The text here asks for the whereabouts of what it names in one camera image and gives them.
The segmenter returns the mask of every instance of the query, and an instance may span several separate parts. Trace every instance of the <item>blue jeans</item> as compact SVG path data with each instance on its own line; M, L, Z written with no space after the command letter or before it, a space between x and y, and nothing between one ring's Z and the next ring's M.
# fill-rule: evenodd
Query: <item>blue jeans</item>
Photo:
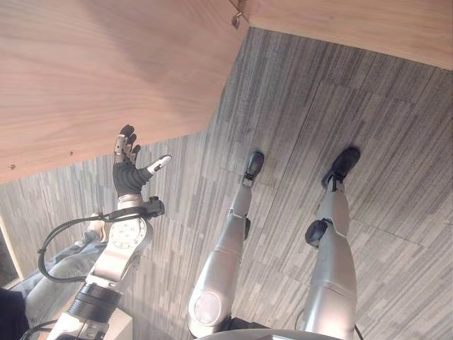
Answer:
M52 276L70 278L85 276L101 255L106 242L100 243L92 230L84 233L82 240L58 253L45 266ZM38 270L11 290L22 293L25 315L30 328L51 320L77 292L81 283L56 283L45 278Z

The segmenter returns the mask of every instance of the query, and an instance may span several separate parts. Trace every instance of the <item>silver robotic arm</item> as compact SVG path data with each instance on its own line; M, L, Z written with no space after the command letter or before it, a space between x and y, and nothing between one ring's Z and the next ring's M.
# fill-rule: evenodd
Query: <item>silver robotic arm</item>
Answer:
M108 321L127 285L131 269L136 268L142 250L150 243L153 230L148 221L164 213L164 204L156 197L144 202L142 186L171 157L160 157L143 169L135 167L140 146L134 128L126 125L115 144L113 180L118 193L117 210L107 247L86 277L71 307L58 319L49 340L100 340L108 330Z

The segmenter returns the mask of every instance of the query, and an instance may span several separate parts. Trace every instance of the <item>white fingertip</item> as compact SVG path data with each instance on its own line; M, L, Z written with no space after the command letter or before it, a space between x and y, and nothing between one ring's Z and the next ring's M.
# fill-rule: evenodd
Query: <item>white fingertip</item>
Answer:
M147 166L147 170L151 175L154 175L157 171L162 169L167 163L171 160L171 156L169 154L161 156L158 160L154 163Z

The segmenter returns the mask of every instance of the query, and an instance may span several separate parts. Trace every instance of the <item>robot leg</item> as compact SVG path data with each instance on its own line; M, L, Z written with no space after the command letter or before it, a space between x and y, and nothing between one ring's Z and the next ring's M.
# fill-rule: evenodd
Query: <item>robot leg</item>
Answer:
M263 162L260 152L251 155L222 233L195 284L188 313L188 327L195 337L221 331L231 316L249 223L246 216L252 199L251 186Z
M323 179L327 191L318 220L305 235L307 243L318 248L319 254L300 329L347 340L352 340L355 325L357 286L346 239L349 210L343 179L359 157L357 149L349 148L334 161L330 174Z

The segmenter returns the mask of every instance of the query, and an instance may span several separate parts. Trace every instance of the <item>circular joint cover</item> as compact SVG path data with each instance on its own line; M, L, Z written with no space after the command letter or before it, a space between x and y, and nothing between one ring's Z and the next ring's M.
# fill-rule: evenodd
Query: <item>circular joint cover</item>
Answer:
M325 220L316 220L310 224L305 233L305 242L312 247L318 248L319 241L324 236L327 229L327 222Z

